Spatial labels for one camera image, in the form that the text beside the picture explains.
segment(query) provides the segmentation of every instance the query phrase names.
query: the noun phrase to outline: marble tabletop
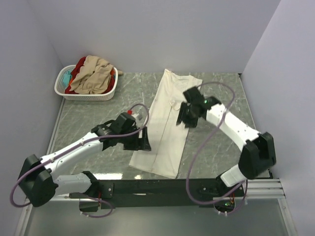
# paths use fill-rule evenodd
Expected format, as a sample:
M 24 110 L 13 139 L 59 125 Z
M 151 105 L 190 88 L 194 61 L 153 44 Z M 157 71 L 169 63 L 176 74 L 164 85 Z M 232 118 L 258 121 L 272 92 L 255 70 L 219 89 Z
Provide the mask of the marble tabletop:
M 231 86 L 236 99 L 230 111 L 248 126 L 254 128 L 254 122 L 243 90 L 242 82 L 236 73 L 189 73 L 203 82 L 219 81 Z M 68 101 L 63 103 L 57 130 L 53 137 L 52 152 L 57 151 L 82 138 L 98 124 L 115 119 L 121 112 L 127 111 L 135 103 L 144 103 L 150 107 L 163 73 L 125 73 L 118 78 L 114 97 L 109 101 Z M 205 96 L 214 95 L 223 104 L 231 99 L 231 93 L 218 85 L 204 86 L 201 92 Z M 140 107 L 136 112 L 145 114 Z M 203 119 L 198 126 L 189 129 L 177 178 L 186 178 L 193 154 L 206 136 L 214 128 Z M 198 156 L 191 178 L 214 178 L 238 163 L 240 151 L 221 131 L 209 141 Z M 129 167 L 132 151 L 116 145 L 102 153 L 87 157 L 67 170 L 64 174 L 78 174 L 91 171 L 99 179 L 157 179 L 165 178 Z M 269 177 L 265 172 L 261 177 Z

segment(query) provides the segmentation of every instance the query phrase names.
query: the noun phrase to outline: tan fabric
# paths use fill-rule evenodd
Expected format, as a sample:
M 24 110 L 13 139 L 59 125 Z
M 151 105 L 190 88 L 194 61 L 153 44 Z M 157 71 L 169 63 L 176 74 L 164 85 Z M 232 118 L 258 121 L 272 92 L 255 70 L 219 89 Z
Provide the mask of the tan fabric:
M 87 56 L 79 74 L 70 85 L 70 91 L 74 90 L 78 94 L 102 94 L 107 90 L 112 69 L 113 65 L 108 61 Z

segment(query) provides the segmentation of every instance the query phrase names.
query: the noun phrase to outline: red cloth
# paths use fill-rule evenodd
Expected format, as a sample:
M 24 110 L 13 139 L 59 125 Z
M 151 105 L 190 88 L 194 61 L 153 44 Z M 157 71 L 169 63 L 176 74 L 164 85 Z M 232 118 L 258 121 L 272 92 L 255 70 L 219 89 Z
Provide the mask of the red cloth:
M 109 81 L 107 90 L 105 90 L 105 92 L 103 92 L 102 94 L 105 94 L 105 93 L 110 92 L 110 91 L 113 89 L 114 85 L 115 85 L 115 70 L 112 69 L 112 71 L 110 72 L 110 74 L 112 75 L 112 77 L 110 78 L 110 81 Z M 65 94 L 78 94 L 78 93 L 76 93 L 75 91 L 70 91 L 70 89 L 71 89 L 71 86 L 69 85 L 69 86 L 65 89 L 64 93 L 65 93 Z
M 79 60 L 79 62 L 77 63 L 77 65 L 75 66 L 75 68 L 72 70 L 72 72 L 71 72 L 72 78 L 71 78 L 71 80 L 70 80 L 68 85 L 70 85 L 72 83 L 72 81 L 75 79 L 75 77 L 77 76 L 77 74 L 79 74 L 80 68 L 83 66 L 83 64 L 85 62 L 85 58 L 86 57 L 82 57 Z

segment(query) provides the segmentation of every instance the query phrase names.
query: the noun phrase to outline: plastic basket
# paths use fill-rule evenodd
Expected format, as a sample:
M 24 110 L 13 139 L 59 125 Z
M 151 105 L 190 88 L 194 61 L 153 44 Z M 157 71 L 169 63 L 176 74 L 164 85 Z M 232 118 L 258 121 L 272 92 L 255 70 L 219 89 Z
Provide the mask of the plastic basket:
M 64 91 L 67 87 L 63 84 L 63 75 L 68 71 L 71 72 L 74 68 L 75 68 L 75 65 L 69 65 L 59 72 L 59 75 L 55 82 L 55 92 L 57 94 L 59 94 L 60 96 L 63 96 L 67 100 L 75 100 L 75 101 L 107 101 L 114 96 L 115 89 L 117 86 L 117 81 L 118 81 L 118 71 L 115 67 L 114 67 L 114 70 L 115 70 L 114 87 L 108 93 L 105 93 L 105 94 L 65 94 Z

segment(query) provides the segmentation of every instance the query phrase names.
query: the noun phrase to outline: white garment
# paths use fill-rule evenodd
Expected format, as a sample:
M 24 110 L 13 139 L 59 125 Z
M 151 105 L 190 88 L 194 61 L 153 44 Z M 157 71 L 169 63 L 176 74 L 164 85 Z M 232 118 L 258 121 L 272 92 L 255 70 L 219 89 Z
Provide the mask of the white garment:
M 165 70 L 150 107 L 148 138 L 152 151 L 135 151 L 129 165 L 168 178 L 176 178 L 188 134 L 184 124 L 176 126 L 183 92 L 200 85 L 195 77 L 178 76 Z

